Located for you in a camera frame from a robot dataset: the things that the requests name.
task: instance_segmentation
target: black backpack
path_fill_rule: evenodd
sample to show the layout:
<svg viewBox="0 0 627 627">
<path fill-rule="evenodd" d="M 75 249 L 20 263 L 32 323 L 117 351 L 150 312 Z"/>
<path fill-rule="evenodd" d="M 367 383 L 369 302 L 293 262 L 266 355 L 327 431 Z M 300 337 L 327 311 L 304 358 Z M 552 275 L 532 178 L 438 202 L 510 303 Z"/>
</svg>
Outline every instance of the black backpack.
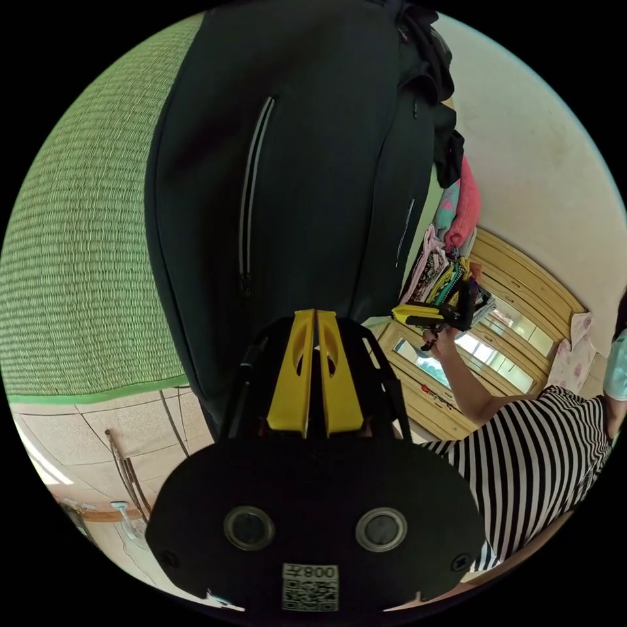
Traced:
<svg viewBox="0 0 627 627">
<path fill-rule="evenodd" d="M 146 170 L 146 236 L 190 386 L 217 424 L 257 333 L 306 309 L 398 304 L 435 161 L 459 178 L 451 54 L 411 2 L 214 9 Z"/>
</svg>

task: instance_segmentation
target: zipper pull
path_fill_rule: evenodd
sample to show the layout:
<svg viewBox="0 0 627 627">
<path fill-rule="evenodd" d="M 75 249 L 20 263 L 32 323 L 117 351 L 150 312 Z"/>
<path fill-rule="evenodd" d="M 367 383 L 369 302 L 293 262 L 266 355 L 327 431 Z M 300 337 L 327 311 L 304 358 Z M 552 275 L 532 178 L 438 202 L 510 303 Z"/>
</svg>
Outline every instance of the zipper pull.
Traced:
<svg viewBox="0 0 627 627">
<path fill-rule="evenodd" d="M 248 273 L 240 275 L 240 291 L 245 297 L 250 296 L 250 275 Z"/>
</svg>

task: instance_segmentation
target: green mat border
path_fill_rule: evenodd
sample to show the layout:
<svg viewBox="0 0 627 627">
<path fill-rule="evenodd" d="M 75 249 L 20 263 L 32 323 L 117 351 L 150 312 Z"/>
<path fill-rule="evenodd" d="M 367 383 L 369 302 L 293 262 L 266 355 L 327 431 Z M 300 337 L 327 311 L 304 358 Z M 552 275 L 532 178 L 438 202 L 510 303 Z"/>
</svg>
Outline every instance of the green mat border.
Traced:
<svg viewBox="0 0 627 627">
<path fill-rule="evenodd" d="M 180 375 L 161 381 L 134 383 L 125 387 L 119 387 L 115 390 L 96 392 L 95 394 L 80 394 L 78 396 L 22 396 L 17 394 L 7 396 L 7 400 L 9 403 L 32 405 L 90 405 L 92 403 L 103 403 L 108 400 L 123 398 L 124 396 L 133 396 L 134 394 L 157 392 L 159 390 L 176 387 L 177 385 L 189 385 L 187 377 Z"/>
</svg>

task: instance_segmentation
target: woman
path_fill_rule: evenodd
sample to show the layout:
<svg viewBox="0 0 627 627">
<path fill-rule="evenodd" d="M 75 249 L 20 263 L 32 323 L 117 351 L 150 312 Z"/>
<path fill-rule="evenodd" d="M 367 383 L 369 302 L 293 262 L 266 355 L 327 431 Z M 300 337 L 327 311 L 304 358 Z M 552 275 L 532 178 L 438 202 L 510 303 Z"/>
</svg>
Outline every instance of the woman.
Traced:
<svg viewBox="0 0 627 627">
<path fill-rule="evenodd" d="M 585 498 L 627 413 L 627 289 L 619 305 L 604 393 L 587 400 L 560 387 L 539 394 L 491 395 L 457 352 L 455 329 L 432 348 L 460 411 L 478 429 L 426 446 L 466 478 L 485 520 L 486 542 L 452 596 L 480 585 L 537 551 Z M 432 339 L 431 333 L 425 339 Z M 419 604 L 419 600 L 408 605 Z"/>
</svg>

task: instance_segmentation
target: white wall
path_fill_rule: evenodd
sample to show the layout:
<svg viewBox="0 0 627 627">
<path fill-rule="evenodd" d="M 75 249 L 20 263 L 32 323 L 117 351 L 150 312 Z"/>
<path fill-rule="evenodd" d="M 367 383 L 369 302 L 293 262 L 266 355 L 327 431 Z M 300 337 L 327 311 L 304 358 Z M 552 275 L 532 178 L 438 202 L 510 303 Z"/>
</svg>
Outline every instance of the white wall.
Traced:
<svg viewBox="0 0 627 627">
<path fill-rule="evenodd" d="M 605 162 L 522 61 L 447 16 L 434 25 L 453 52 L 453 100 L 481 191 L 481 226 L 535 259 L 594 313 L 592 341 L 607 355 L 627 283 L 627 221 Z"/>
</svg>

